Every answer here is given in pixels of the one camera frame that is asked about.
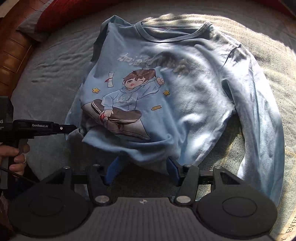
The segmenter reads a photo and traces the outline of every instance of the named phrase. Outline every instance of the bed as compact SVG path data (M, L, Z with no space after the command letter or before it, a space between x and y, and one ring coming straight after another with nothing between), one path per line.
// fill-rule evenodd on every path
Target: bed
M285 134L284 183L271 235L276 240L291 240L296 235L295 20L245 0L132 1L76 19L38 44L15 28L46 2L20 0L1 22L6 28L0 30L0 95L11 97L14 119L64 123L81 83L82 66L92 56L100 24L109 17L118 15L130 23L142 20L148 24L180 25L209 20L251 51L270 82ZM39 179L66 165L83 169L97 162L108 165L114 159L89 146L68 143L63 135L38 137L29 144L28 164ZM236 174L243 157L244 138L239 119L234 116L200 168L211 170L222 165ZM149 167L131 166L116 178L110 191L115 196L166 196L174 195L177 188L167 176ZM197 199L209 191L208 185L200 186Z

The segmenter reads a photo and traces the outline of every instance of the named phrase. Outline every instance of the light blue long-sleeve shirt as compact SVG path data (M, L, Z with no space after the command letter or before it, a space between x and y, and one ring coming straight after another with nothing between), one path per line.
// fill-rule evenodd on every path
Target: light blue long-sleeve shirt
M160 85L156 80L140 85L132 90L123 87L118 91L105 95L102 99L102 105L105 110L112 110L113 107L117 107L124 111L135 110L138 99L156 93L159 88Z
M165 83L144 97L138 92L142 87L129 96L122 79L141 69L155 69L156 77ZM105 82L109 72L114 72L111 88ZM106 136L102 128L84 126L81 120L87 117L80 107L96 99L103 99L108 109L140 111L149 140ZM268 80L254 56L210 22L151 26L113 16L101 26L66 123L86 130L83 142L110 153L126 153L138 164L170 157L181 165L198 165L234 113L239 115L245 138L245 157L237 176L278 204L284 132Z

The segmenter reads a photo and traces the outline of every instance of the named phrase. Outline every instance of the black cable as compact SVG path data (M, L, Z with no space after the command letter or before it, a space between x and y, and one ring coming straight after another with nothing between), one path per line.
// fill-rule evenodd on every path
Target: black cable
M30 180L30 179L28 179L28 178L26 178L26 177L23 177L22 175L19 175L19 174L13 172L13 171L10 171L10 170L8 170L8 169L6 169L6 168L4 168L4 167L0 167L0 170L5 171L5 172L8 172L8 173L10 173L10 174L12 174L12 175L14 175L14 176L16 176L16 177L22 178L22 179L24 179L24 180L26 180L26 181L28 181L28 182L33 183L33 184L36 183L36 182L34 182L34 181L32 181L32 180Z

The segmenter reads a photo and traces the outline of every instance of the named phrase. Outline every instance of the chinese characters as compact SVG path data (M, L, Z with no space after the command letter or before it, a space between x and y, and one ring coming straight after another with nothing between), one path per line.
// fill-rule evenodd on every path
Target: chinese characters
M189 74L187 67L188 62L185 59L177 61L175 57L171 56L170 54L160 54L153 58L142 55L139 58L138 56L132 58L128 56L128 53L126 53L124 55L120 55L117 60L119 62L127 62L129 65L141 66L145 68L155 68L160 66L162 67L160 70L161 72L173 68L173 72L178 73L178 78L183 74Z

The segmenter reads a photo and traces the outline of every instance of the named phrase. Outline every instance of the raised fist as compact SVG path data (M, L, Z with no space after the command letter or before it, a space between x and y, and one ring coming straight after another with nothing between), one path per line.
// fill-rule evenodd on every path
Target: raised fist
M165 83L165 81L164 81L162 78L160 78L160 77L158 77L158 78L156 79L156 81L157 81L157 83L158 83L159 85L163 85L163 84Z

